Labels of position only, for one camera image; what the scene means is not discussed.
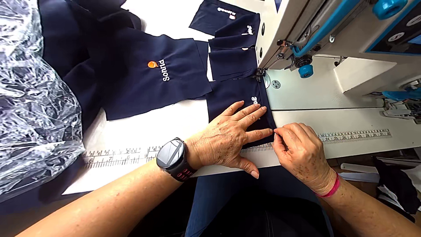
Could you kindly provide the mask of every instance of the ruler scale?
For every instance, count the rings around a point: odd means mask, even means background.
[[[381,139],[392,137],[389,129],[368,129],[344,132],[326,132],[317,134],[325,145],[335,145],[338,143],[349,143],[371,139]],[[86,151],[82,154],[85,160],[86,169],[135,165],[141,166],[156,158],[162,146],[134,147],[124,149],[105,149],[97,151]],[[273,150],[272,143],[267,143],[255,147],[242,149],[241,153],[260,152]]]

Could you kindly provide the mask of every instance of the hand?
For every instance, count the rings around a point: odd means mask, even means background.
[[[279,163],[318,195],[327,194],[335,184],[336,173],[328,165],[323,143],[314,130],[292,123],[274,131],[273,149]]]
[[[194,169],[220,164],[239,168],[259,177],[256,165],[240,156],[241,147],[272,134],[272,129],[246,132],[246,129],[266,112],[260,104],[250,105],[235,113],[244,101],[232,104],[212,120],[206,129],[186,140],[187,161]]]

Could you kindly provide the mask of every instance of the clear plastic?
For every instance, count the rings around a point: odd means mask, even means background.
[[[37,0],[0,1],[0,202],[53,179],[84,151],[79,103],[42,51]]]

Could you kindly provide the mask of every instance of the fingernail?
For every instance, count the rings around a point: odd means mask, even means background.
[[[256,171],[254,171],[254,170],[250,174],[251,174],[251,176],[253,176],[256,179],[259,178],[259,174]]]

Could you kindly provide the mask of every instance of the orange logo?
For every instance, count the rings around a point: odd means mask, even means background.
[[[154,61],[150,61],[150,62],[148,62],[148,67],[155,68],[155,67],[158,67],[158,64]]]

